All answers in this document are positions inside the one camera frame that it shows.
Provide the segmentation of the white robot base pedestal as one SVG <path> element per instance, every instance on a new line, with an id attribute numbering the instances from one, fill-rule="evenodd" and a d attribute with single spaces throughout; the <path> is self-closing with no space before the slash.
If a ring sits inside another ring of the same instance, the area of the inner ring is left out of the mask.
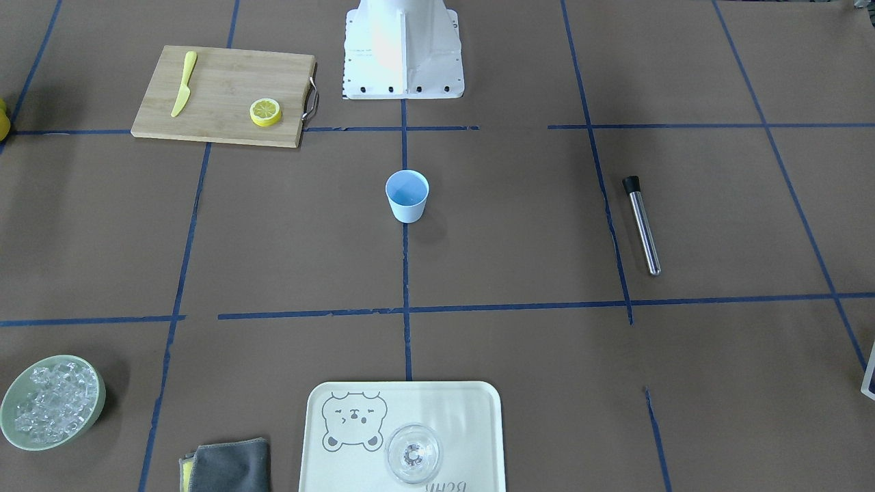
<path id="1" fill-rule="evenodd" d="M 346 13 L 345 28 L 343 98 L 465 94 L 459 17 L 443 1 L 362 1 Z"/>

